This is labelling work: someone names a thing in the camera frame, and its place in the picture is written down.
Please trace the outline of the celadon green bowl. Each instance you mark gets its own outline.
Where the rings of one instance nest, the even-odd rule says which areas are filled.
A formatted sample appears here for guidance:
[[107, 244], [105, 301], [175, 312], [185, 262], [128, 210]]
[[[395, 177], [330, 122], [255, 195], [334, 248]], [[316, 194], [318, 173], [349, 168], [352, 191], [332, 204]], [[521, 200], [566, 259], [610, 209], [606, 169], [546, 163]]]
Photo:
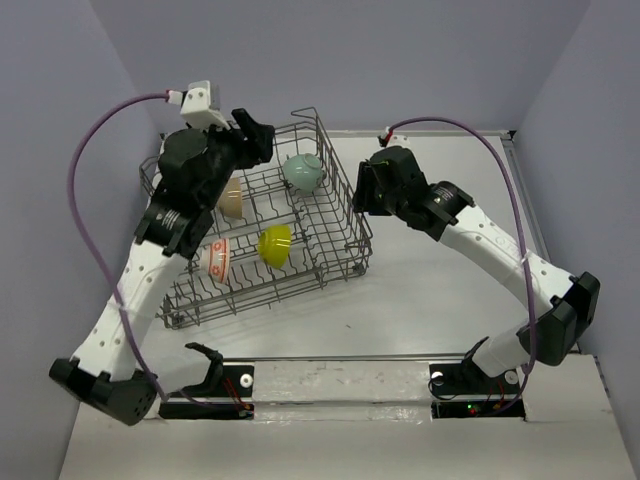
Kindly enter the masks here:
[[312, 192], [324, 180], [325, 172], [321, 160], [311, 154], [297, 154], [288, 158], [282, 171], [285, 180], [303, 192]]

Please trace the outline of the white bowl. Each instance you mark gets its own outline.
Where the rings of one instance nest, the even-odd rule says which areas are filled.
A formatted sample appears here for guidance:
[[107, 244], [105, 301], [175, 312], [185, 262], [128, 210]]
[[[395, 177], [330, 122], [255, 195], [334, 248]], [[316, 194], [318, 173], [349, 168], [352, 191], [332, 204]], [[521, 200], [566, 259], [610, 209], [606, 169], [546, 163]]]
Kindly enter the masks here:
[[237, 177], [229, 179], [218, 200], [217, 207], [225, 217], [243, 218], [243, 193], [241, 182]]

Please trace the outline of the yellow-green plastic bowl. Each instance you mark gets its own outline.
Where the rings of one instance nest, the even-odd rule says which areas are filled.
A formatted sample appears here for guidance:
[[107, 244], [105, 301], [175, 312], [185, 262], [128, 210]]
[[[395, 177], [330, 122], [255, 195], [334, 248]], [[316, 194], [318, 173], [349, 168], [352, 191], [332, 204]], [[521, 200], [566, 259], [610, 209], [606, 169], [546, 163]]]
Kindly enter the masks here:
[[292, 233], [288, 225], [273, 225], [261, 233], [256, 249], [267, 265], [281, 269], [289, 256], [291, 241]]

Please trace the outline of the orange patterned bowl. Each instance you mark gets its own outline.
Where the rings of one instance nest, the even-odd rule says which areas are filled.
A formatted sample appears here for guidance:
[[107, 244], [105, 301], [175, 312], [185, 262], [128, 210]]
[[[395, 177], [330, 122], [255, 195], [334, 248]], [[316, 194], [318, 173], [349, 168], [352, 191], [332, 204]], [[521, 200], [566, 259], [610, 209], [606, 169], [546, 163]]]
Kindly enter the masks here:
[[205, 245], [200, 252], [199, 269], [215, 283], [225, 284], [230, 272], [231, 246], [228, 238]]

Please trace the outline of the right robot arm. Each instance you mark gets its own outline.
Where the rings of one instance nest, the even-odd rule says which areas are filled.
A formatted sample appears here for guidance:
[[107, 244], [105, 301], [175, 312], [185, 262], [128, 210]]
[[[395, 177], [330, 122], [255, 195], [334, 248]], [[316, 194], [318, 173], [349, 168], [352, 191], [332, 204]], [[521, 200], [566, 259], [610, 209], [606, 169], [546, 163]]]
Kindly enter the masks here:
[[353, 207], [399, 218], [471, 260], [532, 309], [532, 320], [481, 339], [465, 354], [454, 374], [463, 388], [482, 392], [530, 360], [559, 365], [593, 322], [600, 291], [594, 275], [573, 275], [521, 250], [464, 190], [428, 182], [406, 147], [384, 148], [360, 163]]

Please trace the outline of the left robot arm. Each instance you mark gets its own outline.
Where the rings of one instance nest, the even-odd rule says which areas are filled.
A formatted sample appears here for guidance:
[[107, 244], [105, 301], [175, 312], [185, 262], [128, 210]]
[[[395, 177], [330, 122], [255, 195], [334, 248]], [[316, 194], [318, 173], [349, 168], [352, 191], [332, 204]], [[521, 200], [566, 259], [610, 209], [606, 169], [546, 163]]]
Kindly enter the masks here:
[[92, 332], [50, 378], [82, 403], [128, 426], [139, 423], [161, 391], [140, 346], [169, 287], [213, 224], [232, 174], [267, 163], [275, 128], [232, 111], [230, 127], [189, 126], [166, 136], [160, 179], [134, 232], [125, 269]]

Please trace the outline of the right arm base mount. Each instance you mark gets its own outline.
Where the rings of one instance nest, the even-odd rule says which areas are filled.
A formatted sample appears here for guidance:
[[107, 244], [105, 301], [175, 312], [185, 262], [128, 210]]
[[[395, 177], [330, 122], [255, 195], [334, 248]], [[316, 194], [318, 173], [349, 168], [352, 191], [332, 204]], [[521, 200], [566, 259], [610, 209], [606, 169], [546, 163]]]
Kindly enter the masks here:
[[433, 399], [433, 419], [526, 417], [521, 399], [506, 408], [520, 391], [516, 370], [508, 370], [496, 378], [481, 376], [479, 380], [469, 382], [459, 375], [460, 367], [460, 363], [429, 365], [427, 386]]

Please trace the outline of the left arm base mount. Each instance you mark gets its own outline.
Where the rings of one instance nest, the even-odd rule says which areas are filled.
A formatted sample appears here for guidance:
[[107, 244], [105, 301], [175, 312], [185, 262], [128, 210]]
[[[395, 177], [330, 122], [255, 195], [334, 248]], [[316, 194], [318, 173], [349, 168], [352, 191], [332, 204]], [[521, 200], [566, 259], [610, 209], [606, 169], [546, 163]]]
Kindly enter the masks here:
[[252, 420], [254, 377], [250, 363], [211, 367], [201, 383], [171, 393], [157, 415], [164, 420]]

